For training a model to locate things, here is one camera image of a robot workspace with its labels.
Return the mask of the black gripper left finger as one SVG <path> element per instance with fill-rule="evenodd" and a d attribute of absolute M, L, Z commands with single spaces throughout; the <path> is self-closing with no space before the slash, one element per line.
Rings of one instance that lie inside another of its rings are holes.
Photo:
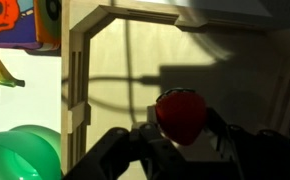
<path fill-rule="evenodd" d="M 160 156 L 170 149 L 170 141 L 161 134 L 154 105 L 147 107 L 144 121 L 132 125 L 131 144 L 140 157 Z"/>

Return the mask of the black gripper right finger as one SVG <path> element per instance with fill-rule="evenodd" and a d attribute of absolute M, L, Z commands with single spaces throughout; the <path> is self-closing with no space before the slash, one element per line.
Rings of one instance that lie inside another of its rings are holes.
<path fill-rule="evenodd" d="M 212 148 L 223 160 L 237 160 L 237 141 L 242 128 L 228 124 L 213 108 L 207 108 L 206 132 Z"/>

